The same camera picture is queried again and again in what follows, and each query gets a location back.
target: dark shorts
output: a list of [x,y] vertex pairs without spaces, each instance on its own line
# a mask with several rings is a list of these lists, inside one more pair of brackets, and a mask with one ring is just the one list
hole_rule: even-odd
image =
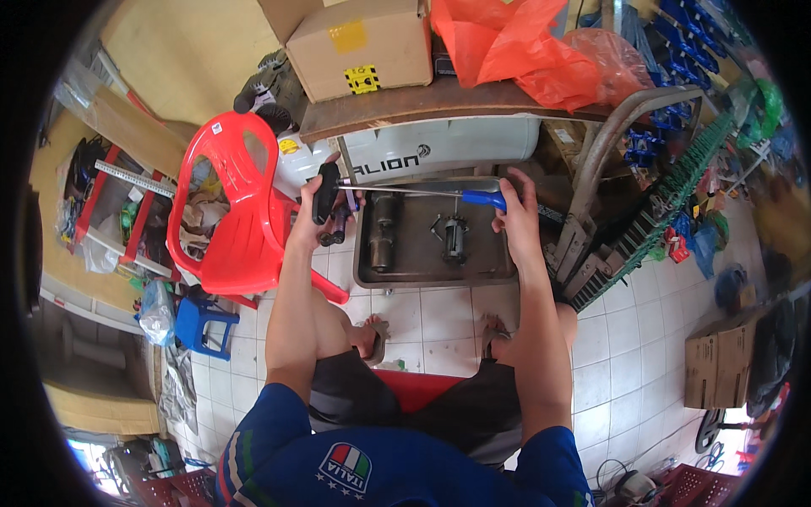
[[456,445],[474,460],[501,466],[521,445],[521,406],[513,367],[483,359],[476,375],[413,414],[403,414],[388,386],[356,350],[315,364],[310,423],[316,432],[397,426]]

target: blue shirt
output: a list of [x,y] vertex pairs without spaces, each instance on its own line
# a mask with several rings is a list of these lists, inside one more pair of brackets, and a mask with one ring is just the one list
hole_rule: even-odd
[[311,434],[307,407],[268,384],[217,468],[215,505],[593,505],[574,435],[530,438],[512,479],[445,442],[402,428]]

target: white tank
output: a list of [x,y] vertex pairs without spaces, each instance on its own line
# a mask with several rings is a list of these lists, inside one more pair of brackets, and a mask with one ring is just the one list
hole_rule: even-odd
[[[538,142],[540,118],[459,118],[396,125],[344,135],[358,183],[441,170],[524,161]],[[273,186],[290,197],[318,174],[327,140],[303,144],[283,132]]]

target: orange plastic bag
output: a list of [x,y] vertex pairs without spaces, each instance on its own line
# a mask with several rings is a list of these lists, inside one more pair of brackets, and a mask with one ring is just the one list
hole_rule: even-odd
[[[552,20],[566,3],[567,0],[514,0],[509,4],[501,0],[433,0],[431,26],[448,48],[463,88],[515,79],[521,89],[548,108],[574,111],[598,101],[619,103],[633,88],[628,69],[615,68],[626,57],[609,58],[606,52],[610,49],[589,47],[590,38],[602,41],[603,36],[596,37],[597,34],[570,39],[585,49],[583,54],[549,33]],[[614,37],[636,53],[627,41]],[[609,47],[619,47],[619,43]],[[636,89],[642,88],[646,86],[637,82]],[[617,101],[625,92],[628,94]]]

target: hand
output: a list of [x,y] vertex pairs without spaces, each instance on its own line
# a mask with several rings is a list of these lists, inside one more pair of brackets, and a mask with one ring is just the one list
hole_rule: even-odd
[[[322,180],[323,178],[319,174],[301,186],[301,208],[298,211],[296,222],[293,224],[293,229],[290,231],[290,236],[287,238],[287,247],[300,247],[312,253],[320,245],[319,236],[325,231],[330,233],[333,231],[333,219],[331,217],[322,226],[317,226],[312,221],[313,196],[321,187]],[[363,198],[361,191],[356,191],[355,197],[361,206],[366,205],[366,200]],[[345,202],[346,193],[339,191],[333,209],[338,208]],[[354,221],[354,215],[346,218],[347,224],[352,221]]]
[[507,211],[496,210],[496,218],[492,223],[493,230],[496,233],[507,231],[509,254],[519,268],[528,263],[538,261],[543,263],[535,183],[514,167],[508,168],[507,172],[521,182],[521,199],[518,199],[518,193],[506,178],[499,181],[501,194],[507,203]]

